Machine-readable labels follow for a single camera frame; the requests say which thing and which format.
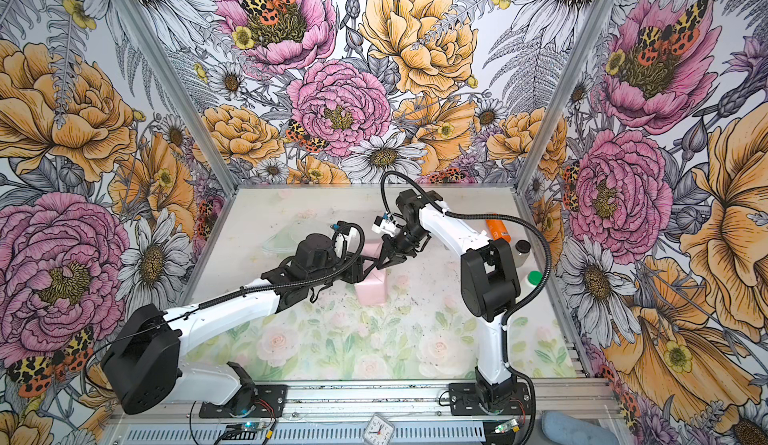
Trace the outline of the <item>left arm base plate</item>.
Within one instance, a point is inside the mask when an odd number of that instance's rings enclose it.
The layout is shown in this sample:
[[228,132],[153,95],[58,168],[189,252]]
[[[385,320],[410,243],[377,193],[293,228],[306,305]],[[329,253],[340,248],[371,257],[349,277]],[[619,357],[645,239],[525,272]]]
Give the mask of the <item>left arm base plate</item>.
[[223,405],[204,402],[198,412],[202,419],[280,418],[288,386],[283,384],[245,385]]

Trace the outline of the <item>purple wrapping paper sheet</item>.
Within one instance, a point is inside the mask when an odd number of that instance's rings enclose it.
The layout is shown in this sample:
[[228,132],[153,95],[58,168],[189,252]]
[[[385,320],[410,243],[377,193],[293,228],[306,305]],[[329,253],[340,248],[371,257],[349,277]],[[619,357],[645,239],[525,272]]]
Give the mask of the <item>purple wrapping paper sheet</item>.
[[[381,251],[380,242],[367,242],[363,248],[365,256],[377,259]],[[354,285],[359,303],[363,306],[384,305],[387,302],[386,271],[376,267],[363,279]]]

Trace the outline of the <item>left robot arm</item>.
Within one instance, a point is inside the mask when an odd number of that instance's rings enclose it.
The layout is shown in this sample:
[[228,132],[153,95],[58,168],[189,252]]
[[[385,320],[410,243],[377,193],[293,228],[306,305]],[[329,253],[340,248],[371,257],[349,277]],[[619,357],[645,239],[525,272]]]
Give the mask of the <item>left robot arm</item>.
[[124,413],[138,415],[158,405],[207,403],[233,417],[251,413],[258,400],[254,380],[234,360],[223,366],[194,365],[190,351],[257,318],[275,315],[309,297],[314,287],[366,276],[351,259],[299,279],[287,266],[264,273],[233,292],[207,301],[159,310],[140,307],[129,317],[101,360],[101,369]]

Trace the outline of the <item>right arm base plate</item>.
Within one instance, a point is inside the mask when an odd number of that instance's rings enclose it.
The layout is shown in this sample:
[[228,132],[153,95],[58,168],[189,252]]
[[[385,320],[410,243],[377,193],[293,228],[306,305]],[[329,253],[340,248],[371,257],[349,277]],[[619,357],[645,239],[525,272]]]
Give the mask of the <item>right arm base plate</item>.
[[453,416],[519,416],[533,407],[533,395],[522,382],[515,386],[454,382],[448,385],[448,400]]

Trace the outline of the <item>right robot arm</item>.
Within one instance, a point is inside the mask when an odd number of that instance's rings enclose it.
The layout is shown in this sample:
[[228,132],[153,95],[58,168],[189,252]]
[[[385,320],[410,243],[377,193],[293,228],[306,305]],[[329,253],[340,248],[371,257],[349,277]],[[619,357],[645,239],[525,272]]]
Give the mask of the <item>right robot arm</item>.
[[414,257],[436,238],[460,258],[460,295],[465,307],[483,321],[475,368],[479,402],[488,410],[502,406],[517,391],[510,371],[503,318],[520,296],[521,287],[511,246],[468,224],[477,217],[441,206],[418,207],[402,214],[399,225],[391,213],[375,218],[372,231],[382,236],[378,268]]

